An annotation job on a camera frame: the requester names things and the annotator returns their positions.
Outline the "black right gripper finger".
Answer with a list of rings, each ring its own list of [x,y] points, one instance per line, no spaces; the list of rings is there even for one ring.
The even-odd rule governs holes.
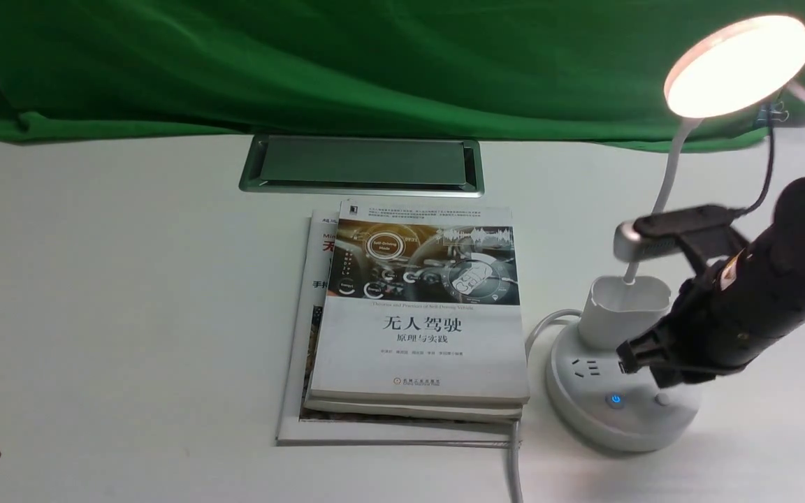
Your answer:
[[[652,377],[660,389],[696,385],[716,379],[721,368],[710,362],[661,362],[652,364]]]

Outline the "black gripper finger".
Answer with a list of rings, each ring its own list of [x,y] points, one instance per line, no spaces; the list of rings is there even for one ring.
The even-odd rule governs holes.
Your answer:
[[[686,328],[683,316],[658,319],[640,335],[617,346],[616,355],[626,374],[636,374],[642,368],[684,370],[685,360],[679,349],[681,332]]]

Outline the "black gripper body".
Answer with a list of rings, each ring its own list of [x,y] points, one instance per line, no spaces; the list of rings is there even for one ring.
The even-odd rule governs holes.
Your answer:
[[[686,281],[668,322],[683,372],[740,372],[805,323],[805,177],[783,189],[770,226]]]

